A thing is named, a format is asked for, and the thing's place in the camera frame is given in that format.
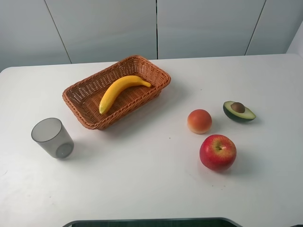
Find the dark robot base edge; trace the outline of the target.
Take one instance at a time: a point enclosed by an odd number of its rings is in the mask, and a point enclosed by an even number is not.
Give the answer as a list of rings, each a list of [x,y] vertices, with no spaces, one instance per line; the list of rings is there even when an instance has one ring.
[[[66,227],[238,227],[226,218],[160,218],[118,220],[76,220]]]

